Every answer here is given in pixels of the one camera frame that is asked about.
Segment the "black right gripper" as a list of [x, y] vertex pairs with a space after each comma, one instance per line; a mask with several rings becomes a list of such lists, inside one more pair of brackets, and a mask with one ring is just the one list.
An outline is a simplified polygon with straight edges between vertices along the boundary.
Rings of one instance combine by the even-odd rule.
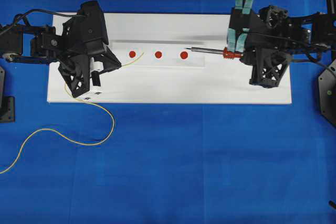
[[263, 88], [278, 87], [286, 72], [291, 55], [282, 51], [282, 22], [288, 11], [268, 6], [256, 14], [244, 15], [232, 8], [227, 31], [227, 50], [242, 52], [240, 62], [252, 67], [249, 84]]

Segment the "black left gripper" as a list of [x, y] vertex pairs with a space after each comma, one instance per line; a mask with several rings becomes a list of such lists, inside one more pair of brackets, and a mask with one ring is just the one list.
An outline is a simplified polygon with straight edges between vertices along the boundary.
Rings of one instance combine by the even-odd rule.
[[91, 84], [101, 87], [100, 73], [121, 68], [121, 62], [108, 47], [104, 13], [97, 1], [81, 4], [62, 28], [61, 35], [56, 35], [55, 27], [36, 32], [30, 56], [34, 63], [59, 62], [59, 73], [71, 95], [78, 98], [89, 92]]

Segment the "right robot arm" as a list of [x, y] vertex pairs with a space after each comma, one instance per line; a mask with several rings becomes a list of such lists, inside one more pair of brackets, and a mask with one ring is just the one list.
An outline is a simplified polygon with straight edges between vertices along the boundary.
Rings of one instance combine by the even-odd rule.
[[223, 56], [252, 67], [251, 85], [277, 87], [293, 55], [303, 54], [316, 63], [335, 45], [334, 18], [322, 13], [290, 17], [287, 10], [272, 5], [257, 13], [234, 7]]

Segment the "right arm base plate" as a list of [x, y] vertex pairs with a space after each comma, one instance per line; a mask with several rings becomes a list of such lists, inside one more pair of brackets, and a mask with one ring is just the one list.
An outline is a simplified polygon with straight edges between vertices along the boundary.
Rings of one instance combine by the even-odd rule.
[[335, 127], [335, 77], [324, 70], [318, 77], [320, 112]]

